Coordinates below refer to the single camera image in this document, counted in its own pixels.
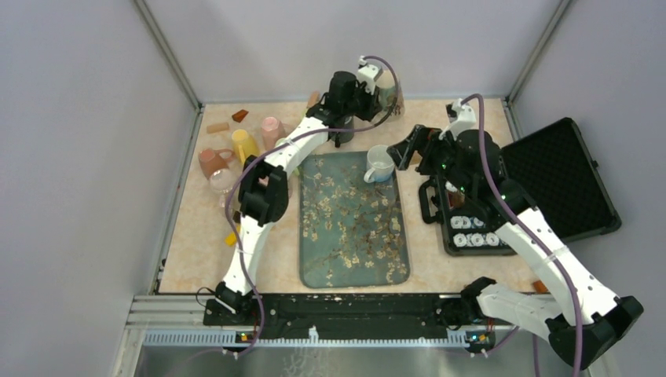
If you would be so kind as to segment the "dark teal mug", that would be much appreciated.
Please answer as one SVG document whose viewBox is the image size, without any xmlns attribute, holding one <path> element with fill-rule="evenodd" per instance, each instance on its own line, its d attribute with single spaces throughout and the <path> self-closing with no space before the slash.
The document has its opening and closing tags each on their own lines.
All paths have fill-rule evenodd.
<svg viewBox="0 0 666 377">
<path fill-rule="evenodd" d="M 353 139 L 354 132 L 355 127 L 353 124 L 338 126 L 336 131 L 331 133 L 331 141 L 336 148 L 340 148 L 343 144 Z"/>
</svg>

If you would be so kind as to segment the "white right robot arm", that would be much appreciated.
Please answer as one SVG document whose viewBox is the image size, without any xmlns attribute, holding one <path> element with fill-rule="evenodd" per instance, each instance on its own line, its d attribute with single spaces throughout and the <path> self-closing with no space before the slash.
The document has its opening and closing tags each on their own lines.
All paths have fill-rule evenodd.
<svg viewBox="0 0 666 377">
<path fill-rule="evenodd" d="M 388 154 L 397 169 L 421 156 L 418 172 L 453 185 L 498 238 L 515 251 L 551 294 L 516 292 L 482 277 L 463 290 L 463 318 L 512 323 L 545 339 L 575 371 L 592 365 L 643 314 L 634 296 L 621 297 L 596 279 L 547 223 L 534 199 L 507 174 L 502 149 L 488 132 L 453 134 L 417 125 Z"/>
</svg>

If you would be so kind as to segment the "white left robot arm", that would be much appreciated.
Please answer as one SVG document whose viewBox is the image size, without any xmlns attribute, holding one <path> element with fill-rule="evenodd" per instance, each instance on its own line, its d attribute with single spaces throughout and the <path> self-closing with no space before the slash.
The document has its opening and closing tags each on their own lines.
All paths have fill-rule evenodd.
<svg viewBox="0 0 666 377">
<path fill-rule="evenodd" d="M 210 300 L 211 312 L 221 311 L 232 324 L 251 317 L 253 276 L 271 228 L 288 208 L 288 179 L 316 148 L 327 141 L 336 145 L 343 134 L 353 134 L 351 121 L 372 120 L 382 110 L 376 81 L 381 71 L 375 66 L 357 73 L 337 71 L 323 98 L 309 108 L 305 117 L 273 150 L 249 156 L 239 183 L 233 187 L 240 201 L 240 228 L 228 271 Z"/>
</svg>

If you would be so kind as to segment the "white and blue mug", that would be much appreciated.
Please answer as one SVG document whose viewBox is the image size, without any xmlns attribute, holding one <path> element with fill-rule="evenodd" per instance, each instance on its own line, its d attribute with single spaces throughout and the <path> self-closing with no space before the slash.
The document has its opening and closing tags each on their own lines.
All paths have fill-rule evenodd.
<svg viewBox="0 0 666 377">
<path fill-rule="evenodd" d="M 366 183 L 380 183 L 391 178 L 395 165 L 387 149 L 387 145 L 375 145 L 368 150 L 364 174 Z"/>
</svg>

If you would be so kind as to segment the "cream patterned mug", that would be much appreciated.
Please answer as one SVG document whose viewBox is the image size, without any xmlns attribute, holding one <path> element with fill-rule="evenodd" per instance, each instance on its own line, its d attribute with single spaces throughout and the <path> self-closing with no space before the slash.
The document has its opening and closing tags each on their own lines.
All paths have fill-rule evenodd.
<svg viewBox="0 0 666 377">
<path fill-rule="evenodd" d="M 382 111 L 374 118 L 374 122 L 386 117 L 385 122 L 397 121 L 404 115 L 404 96 L 400 83 L 396 84 L 388 69 L 384 70 L 376 82 L 378 99 Z"/>
</svg>

